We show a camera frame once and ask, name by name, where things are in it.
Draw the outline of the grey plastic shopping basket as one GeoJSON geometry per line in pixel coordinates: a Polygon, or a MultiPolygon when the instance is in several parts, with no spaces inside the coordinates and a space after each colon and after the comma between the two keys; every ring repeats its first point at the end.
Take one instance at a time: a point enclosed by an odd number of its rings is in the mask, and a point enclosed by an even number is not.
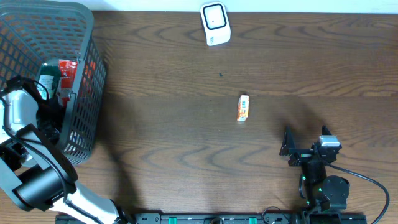
{"type": "Polygon", "coordinates": [[[1,88],[18,75],[39,79],[50,59],[78,63],[56,145],[73,165],[91,156],[106,81],[93,28],[92,12],[77,2],[1,1],[1,88]]]}

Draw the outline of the green snack packet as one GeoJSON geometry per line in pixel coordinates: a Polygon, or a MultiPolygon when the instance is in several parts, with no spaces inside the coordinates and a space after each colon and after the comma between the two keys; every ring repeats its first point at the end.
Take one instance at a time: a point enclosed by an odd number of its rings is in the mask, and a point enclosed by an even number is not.
{"type": "Polygon", "coordinates": [[[60,78],[61,71],[58,65],[42,64],[37,89],[44,100],[50,100],[54,96],[60,78]]]}

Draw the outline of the red snack packet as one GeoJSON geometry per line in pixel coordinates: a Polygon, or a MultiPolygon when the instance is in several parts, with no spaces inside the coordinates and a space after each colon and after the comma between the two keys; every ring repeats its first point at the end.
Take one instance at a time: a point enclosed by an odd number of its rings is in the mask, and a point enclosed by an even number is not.
{"type": "Polygon", "coordinates": [[[61,77],[57,88],[57,99],[59,105],[63,108],[66,108],[67,103],[70,100],[69,94],[72,92],[78,62],[71,60],[59,60],[58,67],[61,77]]]}

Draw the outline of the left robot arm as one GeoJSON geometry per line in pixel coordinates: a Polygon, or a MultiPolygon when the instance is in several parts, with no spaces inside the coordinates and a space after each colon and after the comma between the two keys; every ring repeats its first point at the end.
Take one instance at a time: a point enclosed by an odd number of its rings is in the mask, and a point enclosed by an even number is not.
{"type": "Polygon", "coordinates": [[[37,128],[45,104],[37,81],[16,76],[1,90],[1,189],[22,210],[65,213],[83,223],[135,223],[78,181],[71,162],[37,128]]]}

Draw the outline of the white barcode scanner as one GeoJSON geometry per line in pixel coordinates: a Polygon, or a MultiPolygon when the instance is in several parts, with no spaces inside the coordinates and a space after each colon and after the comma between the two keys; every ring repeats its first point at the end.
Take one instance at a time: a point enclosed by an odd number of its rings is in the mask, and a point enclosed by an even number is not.
{"type": "Polygon", "coordinates": [[[222,2],[211,2],[202,5],[200,15],[208,46],[229,42],[231,27],[226,8],[222,2]]]}

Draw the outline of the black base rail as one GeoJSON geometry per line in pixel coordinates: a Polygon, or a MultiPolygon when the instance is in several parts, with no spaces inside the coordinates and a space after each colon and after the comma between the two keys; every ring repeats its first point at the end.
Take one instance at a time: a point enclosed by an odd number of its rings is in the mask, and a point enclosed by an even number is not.
{"type": "Polygon", "coordinates": [[[140,213],[134,216],[137,224],[284,224],[284,223],[341,223],[366,224],[364,215],[312,215],[306,219],[302,214],[282,214],[267,212],[265,215],[176,215],[158,213],[140,213]]]}

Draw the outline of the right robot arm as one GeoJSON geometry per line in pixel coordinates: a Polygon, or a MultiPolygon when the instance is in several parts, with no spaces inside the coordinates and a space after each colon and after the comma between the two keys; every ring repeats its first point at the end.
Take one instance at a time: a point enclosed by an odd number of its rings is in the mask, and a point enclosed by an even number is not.
{"type": "Polygon", "coordinates": [[[349,182],[336,175],[327,175],[326,165],[336,161],[341,144],[326,126],[308,149],[299,149],[290,128],[286,127],[280,156],[288,157],[288,165],[300,167],[299,193],[307,208],[292,215],[291,223],[342,223],[341,212],[347,208],[349,182]]]}

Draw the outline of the small orange carton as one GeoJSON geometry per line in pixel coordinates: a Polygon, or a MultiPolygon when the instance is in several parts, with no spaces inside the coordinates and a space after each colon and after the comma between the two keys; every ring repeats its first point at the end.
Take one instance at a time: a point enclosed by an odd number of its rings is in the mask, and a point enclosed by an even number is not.
{"type": "Polygon", "coordinates": [[[237,107],[237,121],[245,122],[249,115],[249,96],[241,95],[237,107]]]}

